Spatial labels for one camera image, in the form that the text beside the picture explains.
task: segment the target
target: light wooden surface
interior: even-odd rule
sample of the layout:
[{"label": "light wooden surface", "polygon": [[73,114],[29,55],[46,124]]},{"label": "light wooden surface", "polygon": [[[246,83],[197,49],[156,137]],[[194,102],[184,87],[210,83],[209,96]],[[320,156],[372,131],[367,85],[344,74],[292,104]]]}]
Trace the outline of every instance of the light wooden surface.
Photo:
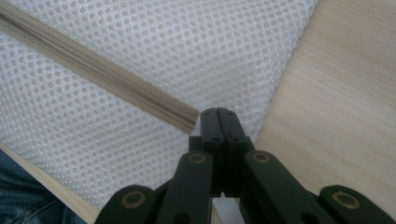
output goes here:
[{"label": "light wooden surface", "polygon": [[[315,193],[333,184],[396,218],[396,1],[319,1],[256,147]],[[99,210],[3,150],[93,223]]]}]

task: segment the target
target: white mesh fabric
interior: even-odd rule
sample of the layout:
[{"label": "white mesh fabric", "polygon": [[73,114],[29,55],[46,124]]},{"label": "white mesh fabric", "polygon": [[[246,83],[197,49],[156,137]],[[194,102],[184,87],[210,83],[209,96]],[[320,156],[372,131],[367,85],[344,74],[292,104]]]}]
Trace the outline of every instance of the white mesh fabric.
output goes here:
[{"label": "white mesh fabric", "polygon": [[[235,111],[255,139],[316,0],[11,4],[200,111]],[[0,141],[101,208],[158,187],[187,135],[0,33]]]},{"label": "white mesh fabric", "polygon": [[256,139],[316,0],[8,0],[199,111],[235,111]]},{"label": "white mesh fabric", "polygon": [[0,141],[93,205],[159,187],[188,136],[0,33]]}]

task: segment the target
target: blue jeans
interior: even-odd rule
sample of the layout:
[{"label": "blue jeans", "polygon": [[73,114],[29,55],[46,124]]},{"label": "blue jeans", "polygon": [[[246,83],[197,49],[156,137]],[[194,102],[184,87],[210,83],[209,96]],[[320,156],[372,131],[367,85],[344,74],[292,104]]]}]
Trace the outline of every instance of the blue jeans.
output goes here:
[{"label": "blue jeans", "polygon": [[11,223],[85,222],[0,149],[0,224]]}]

